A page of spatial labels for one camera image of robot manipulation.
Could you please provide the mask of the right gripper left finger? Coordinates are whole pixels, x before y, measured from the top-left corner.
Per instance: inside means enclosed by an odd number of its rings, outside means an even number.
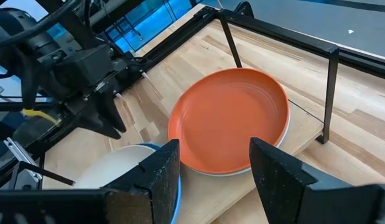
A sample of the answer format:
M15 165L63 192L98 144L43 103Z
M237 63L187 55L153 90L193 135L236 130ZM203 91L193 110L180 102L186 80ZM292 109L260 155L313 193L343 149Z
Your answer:
M180 199L180 143L173 139L159 147L152 143L137 145L148 149L131 170L106 184L108 223L172 223Z

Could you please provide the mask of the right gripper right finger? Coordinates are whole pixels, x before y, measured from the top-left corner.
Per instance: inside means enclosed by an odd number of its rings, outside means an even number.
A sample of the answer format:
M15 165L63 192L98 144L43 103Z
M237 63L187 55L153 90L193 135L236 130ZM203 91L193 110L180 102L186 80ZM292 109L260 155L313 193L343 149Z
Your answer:
M297 223L305 186L317 180L303 162L259 138L249 143L251 170L269 223Z

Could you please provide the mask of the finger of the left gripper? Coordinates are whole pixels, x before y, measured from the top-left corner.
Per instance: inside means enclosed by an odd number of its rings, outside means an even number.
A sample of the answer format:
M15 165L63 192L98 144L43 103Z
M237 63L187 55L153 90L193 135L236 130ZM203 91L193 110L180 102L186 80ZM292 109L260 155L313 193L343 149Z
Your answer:
M112 127L97 110L96 102L74 101L65 104L72 116L71 124L113 139L120 139L120 131Z
M105 90L96 93L96 107L99 114L109 122L112 127L120 131L126 132L126 127L118 113L118 109L114 103L112 90Z

